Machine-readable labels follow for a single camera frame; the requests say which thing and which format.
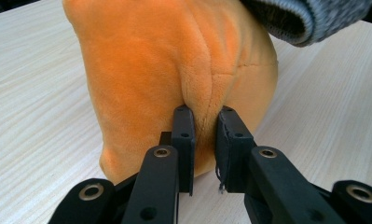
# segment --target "black metal bracket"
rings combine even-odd
[[[192,111],[181,105],[173,112],[171,146],[179,153],[179,190],[192,196],[194,186],[195,125]]]
[[[177,223],[178,161],[174,147],[147,151],[122,223]]]
[[[372,187],[339,181],[328,192],[308,182],[279,149],[257,147],[235,110],[224,107],[218,123],[219,179],[228,192],[245,193],[254,224],[372,223]]]

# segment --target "wooden table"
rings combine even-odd
[[[372,186],[372,24],[297,49],[274,39],[279,85],[255,133],[312,183]],[[101,132],[76,36],[61,1],[0,14],[0,223],[46,223],[68,190],[104,178]],[[214,173],[181,195],[180,223],[249,223],[242,195]]]

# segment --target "gray knit fabric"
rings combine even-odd
[[[277,38],[297,47],[322,41],[362,19],[372,0],[242,0]]]

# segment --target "wood grain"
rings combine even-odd
[[[273,40],[280,78],[255,133],[312,183],[372,186],[372,24],[360,21],[297,49]],[[76,36],[61,1],[0,14],[0,223],[47,223],[62,197],[104,178],[102,136]],[[250,223],[240,194],[219,194],[214,173],[180,197],[180,223]]]

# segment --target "bolt hole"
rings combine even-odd
[[[276,154],[276,152],[274,152],[273,150],[270,150],[270,149],[262,149],[259,151],[259,154],[263,157],[266,157],[266,158],[275,158],[278,156],[278,154]]]
[[[167,157],[169,156],[169,154],[171,154],[171,152],[166,148],[159,148],[154,150],[154,156],[156,157]]]
[[[346,191],[356,200],[363,203],[372,203],[372,192],[356,185],[349,185]]]
[[[99,189],[98,189],[98,188],[96,188],[96,187],[91,187],[91,188],[89,188],[89,189],[86,189],[85,194],[86,194],[87,196],[93,196],[93,195],[97,194],[98,192],[99,192]]]
[[[152,220],[157,216],[157,209],[155,207],[147,207],[142,210],[140,217],[143,220]]]
[[[310,217],[310,220],[316,221],[316,222],[323,222],[324,221],[324,216],[321,212],[311,209],[308,210],[308,215]]]
[[[103,194],[103,186],[100,183],[91,184],[84,187],[78,197],[83,201],[92,201],[99,198]]]

